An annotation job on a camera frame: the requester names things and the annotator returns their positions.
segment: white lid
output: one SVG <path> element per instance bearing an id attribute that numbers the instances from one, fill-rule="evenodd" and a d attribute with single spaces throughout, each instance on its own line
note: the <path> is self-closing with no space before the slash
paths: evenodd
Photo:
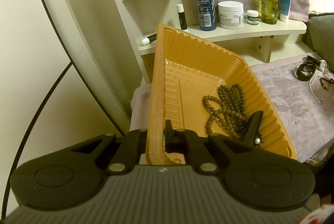
<path id="1" fill-rule="evenodd" d="M 247 10 L 247 16 L 258 17 L 258 11 L 256 11 L 256 10 Z"/>
<path id="2" fill-rule="evenodd" d="M 150 43 L 150 40 L 148 38 L 143 38 L 142 45 L 145 46 Z"/>
<path id="3" fill-rule="evenodd" d="M 184 12 L 183 4 L 182 4 L 182 3 L 177 4 L 177 5 L 176 5 L 176 9 L 177 9 L 177 12 L 178 12 L 178 13 L 182 13 L 182 12 Z"/>
<path id="4" fill-rule="evenodd" d="M 225 1 L 218 3 L 218 10 L 225 12 L 243 11 L 243 3 L 236 1 Z"/>
<path id="5" fill-rule="evenodd" d="M 289 16 L 281 14 L 280 20 L 284 23 L 287 23 L 289 21 Z"/>

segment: barcode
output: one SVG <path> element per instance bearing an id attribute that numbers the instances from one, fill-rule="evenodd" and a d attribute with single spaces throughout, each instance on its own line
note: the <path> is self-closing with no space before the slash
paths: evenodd
<path id="1" fill-rule="evenodd" d="M 211 27 L 211 16 L 210 14 L 203 14 L 204 16 L 204 26 Z"/>

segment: shelf bracket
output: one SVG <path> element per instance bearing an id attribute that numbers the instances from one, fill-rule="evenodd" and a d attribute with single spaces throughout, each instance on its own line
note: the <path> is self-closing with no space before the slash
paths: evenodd
<path id="1" fill-rule="evenodd" d="M 273 50 L 273 35 L 260 37 L 258 40 L 254 40 L 253 49 L 259 53 L 262 62 L 269 63 Z"/>

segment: black round pad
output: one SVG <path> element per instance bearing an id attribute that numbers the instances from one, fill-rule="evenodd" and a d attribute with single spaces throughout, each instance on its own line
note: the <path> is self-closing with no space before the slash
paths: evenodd
<path id="1" fill-rule="evenodd" d="M 313 192 L 313 173 L 295 160 L 257 150 L 233 155 L 224 174 L 230 193 L 261 210 L 286 210 L 305 204 Z"/>
<path id="2" fill-rule="evenodd" d="M 61 165 L 42 167 L 35 174 L 35 180 L 46 187 L 59 187 L 73 179 L 73 170 Z"/>
<path id="3" fill-rule="evenodd" d="M 10 184 L 20 205 L 59 210 L 91 198 L 103 179 L 89 154 L 55 152 L 21 165 Z"/>

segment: black curved line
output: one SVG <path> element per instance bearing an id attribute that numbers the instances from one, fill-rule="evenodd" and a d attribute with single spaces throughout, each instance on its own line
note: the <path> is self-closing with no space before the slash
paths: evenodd
<path id="1" fill-rule="evenodd" d="M 49 92 L 46 94 L 45 98 L 43 99 L 41 105 L 39 106 L 39 108 L 37 109 L 34 117 L 32 118 L 22 140 L 20 143 L 20 146 L 16 152 L 12 167 L 10 169 L 9 172 L 9 176 L 8 176 L 8 180 L 7 180 L 7 184 L 6 184 L 6 189 L 5 189 L 5 193 L 3 195 L 3 202 L 2 202 L 2 213 L 1 213 L 1 219 L 4 220 L 6 217 L 6 213 L 7 213 L 7 205 L 8 205 L 8 198 L 9 198 L 9 192 L 10 192 L 10 177 L 12 176 L 14 170 L 17 168 L 17 164 L 20 160 L 21 154 L 23 152 L 24 146 L 28 140 L 28 137 L 39 117 L 39 115 L 41 114 L 44 106 L 46 105 L 46 102 L 49 100 L 49 98 L 51 97 L 53 91 L 56 89 L 57 85 L 60 83 L 61 79 L 65 76 L 66 72 L 69 70 L 69 68 L 73 65 L 72 62 L 70 62 L 67 67 L 63 70 L 63 72 L 59 75 L 58 79 L 56 80 L 56 82 L 53 84 L 53 86 L 50 88 Z"/>
<path id="2" fill-rule="evenodd" d="M 68 50 L 67 50 L 67 48 L 66 48 L 64 42 L 62 41 L 60 34 L 58 33 L 58 30 L 57 30 L 57 28 L 56 28 L 56 25 L 54 24 L 54 22 L 53 22 L 53 20 L 52 20 L 52 18 L 51 18 L 50 12 L 49 12 L 49 10 L 48 10 L 47 7 L 46 7 L 45 1 L 44 1 L 44 0 L 41 0 L 41 1 L 42 1 L 42 3 L 43 3 L 44 9 L 45 9 L 45 11 L 46 11 L 46 14 L 47 14 L 47 16 L 48 16 L 48 18 L 49 18 L 49 20 L 50 20 L 50 22 L 51 22 L 51 25 L 52 25 L 54 31 L 56 32 L 56 35 L 57 35 L 59 41 L 61 42 L 61 45 L 63 46 L 63 48 L 64 48 L 64 50 L 65 50 L 65 52 L 66 52 L 68 58 L 69 58 L 69 59 L 71 60 L 71 62 L 73 63 L 73 66 L 74 66 L 74 68 L 76 69 L 77 73 L 79 74 L 80 78 L 82 79 L 83 83 L 84 83 L 85 86 L 88 88 L 88 90 L 89 90 L 89 92 L 91 93 L 91 95 L 93 96 L 94 100 L 96 100 L 96 102 L 98 103 L 98 105 L 100 106 L 100 108 L 103 110 L 103 112 L 106 114 L 106 116 L 108 117 L 108 119 L 112 122 L 112 124 L 116 127 L 116 129 L 121 133 L 121 135 L 122 135 L 122 136 L 125 136 L 124 132 L 121 130 L 120 127 L 118 127 L 117 123 L 116 123 L 116 122 L 113 120 L 113 118 L 107 113 L 106 109 L 102 106 L 102 104 L 100 103 L 100 101 L 97 99 L 97 97 L 95 96 L 95 94 L 93 93 L 93 91 L 91 90 L 91 88 L 88 86 L 88 84 L 86 83 L 85 79 L 84 79 L 83 76 L 81 75 L 81 73 L 80 73 L 79 69 L 77 68 L 76 64 L 74 63 L 74 61 L 73 61 L 73 59 L 72 59 L 70 53 L 68 52 Z"/>

